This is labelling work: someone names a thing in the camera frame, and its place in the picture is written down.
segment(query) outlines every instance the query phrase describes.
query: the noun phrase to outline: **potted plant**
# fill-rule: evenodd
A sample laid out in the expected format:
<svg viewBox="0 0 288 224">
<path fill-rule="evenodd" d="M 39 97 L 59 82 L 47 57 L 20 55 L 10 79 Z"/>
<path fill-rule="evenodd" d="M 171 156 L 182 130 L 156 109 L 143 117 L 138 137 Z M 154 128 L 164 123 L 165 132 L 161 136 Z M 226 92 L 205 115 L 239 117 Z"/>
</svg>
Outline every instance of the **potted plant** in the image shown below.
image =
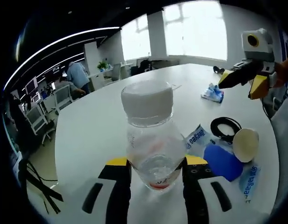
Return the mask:
<svg viewBox="0 0 288 224">
<path fill-rule="evenodd" d="M 107 68 L 107 64 L 104 61 L 99 62 L 99 64 L 97 65 L 97 68 L 100 71 L 104 71 Z"/>
</svg>

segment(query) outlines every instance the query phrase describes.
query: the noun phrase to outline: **blue shirt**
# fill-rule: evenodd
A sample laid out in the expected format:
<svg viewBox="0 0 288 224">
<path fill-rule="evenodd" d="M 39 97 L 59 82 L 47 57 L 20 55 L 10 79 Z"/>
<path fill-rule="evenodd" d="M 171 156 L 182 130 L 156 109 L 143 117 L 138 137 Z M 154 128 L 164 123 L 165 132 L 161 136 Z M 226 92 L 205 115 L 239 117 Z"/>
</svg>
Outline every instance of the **blue shirt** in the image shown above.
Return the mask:
<svg viewBox="0 0 288 224">
<path fill-rule="evenodd" d="M 73 63 L 67 70 L 67 79 L 81 89 L 89 82 L 85 69 L 81 63 Z"/>
<path fill-rule="evenodd" d="M 46 91 L 42 91 L 42 92 L 41 92 L 41 96 L 42 96 L 43 99 L 45 99 L 46 97 L 48 97 Z"/>
</svg>

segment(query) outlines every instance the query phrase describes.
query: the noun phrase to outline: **plastic bottle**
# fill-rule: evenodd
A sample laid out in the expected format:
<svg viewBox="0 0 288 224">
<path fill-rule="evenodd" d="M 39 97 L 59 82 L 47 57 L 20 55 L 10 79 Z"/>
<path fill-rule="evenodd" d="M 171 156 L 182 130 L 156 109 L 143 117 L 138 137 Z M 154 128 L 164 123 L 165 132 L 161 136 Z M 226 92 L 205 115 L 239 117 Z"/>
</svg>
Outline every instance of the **plastic bottle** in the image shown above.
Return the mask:
<svg viewBox="0 0 288 224">
<path fill-rule="evenodd" d="M 163 191 L 180 174 L 186 153 L 172 120 L 172 87 L 155 80 L 134 83 L 123 89 L 121 100 L 128 119 L 127 158 L 149 188 Z"/>
</svg>

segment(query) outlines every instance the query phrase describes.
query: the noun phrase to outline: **black cable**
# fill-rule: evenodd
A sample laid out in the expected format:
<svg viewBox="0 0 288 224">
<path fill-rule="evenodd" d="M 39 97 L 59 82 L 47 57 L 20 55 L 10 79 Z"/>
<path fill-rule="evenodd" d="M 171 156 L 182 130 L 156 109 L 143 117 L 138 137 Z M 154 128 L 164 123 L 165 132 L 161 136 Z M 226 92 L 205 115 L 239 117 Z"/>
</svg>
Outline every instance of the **black cable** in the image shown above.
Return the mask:
<svg viewBox="0 0 288 224">
<path fill-rule="evenodd" d="M 267 111 L 266 111 L 266 108 L 265 108 L 265 106 L 264 106 L 263 98 L 261 98 L 261 102 L 262 102 L 263 112 L 265 113 L 265 115 L 267 116 L 267 118 L 271 121 L 271 119 L 270 119 L 270 117 L 269 117 L 269 115 L 268 115 L 268 113 L 267 113 Z"/>
<path fill-rule="evenodd" d="M 49 210 L 47 209 L 47 205 L 46 205 L 46 203 L 45 203 L 44 200 L 43 200 L 43 203 L 44 203 L 44 206 L 45 206 L 45 209 L 46 209 L 47 214 L 49 214 Z"/>
<path fill-rule="evenodd" d="M 218 126 L 222 124 L 230 126 L 234 131 L 234 135 L 241 129 L 241 125 L 236 120 L 228 117 L 216 118 L 210 124 L 210 129 L 215 136 L 228 142 L 229 144 L 232 144 L 234 135 L 225 135 L 222 133 L 218 128 Z"/>
<path fill-rule="evenodd" d="M 40 191 L 42 191 L 44 194 L 49 195 L 50 197 L 55 198 L 56 200 L 59 200 L 60 202 L 63 202 L 62 195 L 55 192 L 53 189 L 50 189 L 43 183 L 41 183 L 36 177 L 34 177 L 30 172 L 27 172 L 26 179 L 33 184 L 35 187 L 37 187 Z"/>
<path fill-rule="evenodd" d="M 31 167 L 28 166 L 28 168 L 35 174 L 34 170 L 33 170 Z M 58 180 L 47 180 L 47 179 L 44 179 L 43 177 L 41 177 L 40 175 L 39 175 L 39 177 L 40 177 L 40 179 L 43 180 L 43 181 L 52 181 L 52 182 L 58 181 Z"/>
<path fill-rule="evenodd" d="M 36 171 L 35 167 L 33 166 L 33 164 L 27 160 L 27 165 L 30 165 L 34 171 L 34 173 L 36 174 L 36 176 L 38 177 L 39 179 L 39 182 L 45 186 L 40 178 L 40 176 L 38 175 L 38 172 Z M 58 206 L 56 205 L 56 203 L 51 199 L 51 197 L 49 195 L 47 195 L 47 193 L 43 192 L 45 198 L 47 199 L 47 201 L 50 203 L 51 207 L 53 208 L 53 210 L 55 211 L 56 214 L 58 214 L 59 212 L 61 212 L 61 210 L 58 208 Z"/>
<path fill-rule="evenodd" d="M 213 72 L 217 73 L 217 74 L 223 74 L 225 70 L 224 69 L 220 69 L 218 66 L 213 66 Z"/>
</svg>

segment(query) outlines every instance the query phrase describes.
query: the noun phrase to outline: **white table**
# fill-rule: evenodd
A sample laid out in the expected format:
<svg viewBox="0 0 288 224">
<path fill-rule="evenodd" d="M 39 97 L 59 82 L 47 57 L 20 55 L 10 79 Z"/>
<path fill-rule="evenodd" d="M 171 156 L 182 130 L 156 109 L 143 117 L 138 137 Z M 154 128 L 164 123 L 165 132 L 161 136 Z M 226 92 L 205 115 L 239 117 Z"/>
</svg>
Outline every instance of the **white table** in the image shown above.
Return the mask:
<svg viewBox="0 0 288 224">
<path fill-rule="evenodd" d="M 250 100 L 250 85 L 225 89 L 222 104 L 200 94 L 219 76 L 212 67 L 186 64 L 139 74 L 95 91 L 61 110 L 56 128 L 56 171 L 64 200 L 87 180 L 98 177 L 105 163 L 126 155 L 126 115 L 120 93 L 128 84 L 157 79 L 175 85 L 173 119 L 184 136 L 199 124 L 210 132 L 217 117 L 230 117 L 259 133 L 255 161 L 261 166 L 251 206 L 270 214 L 278 189 L 279 159 L 275 136 L 260 100 Z M 172 193 L 155 197 L 133 171 L 129 223 L 187 223 L 181 176 Z"/>
</svg>

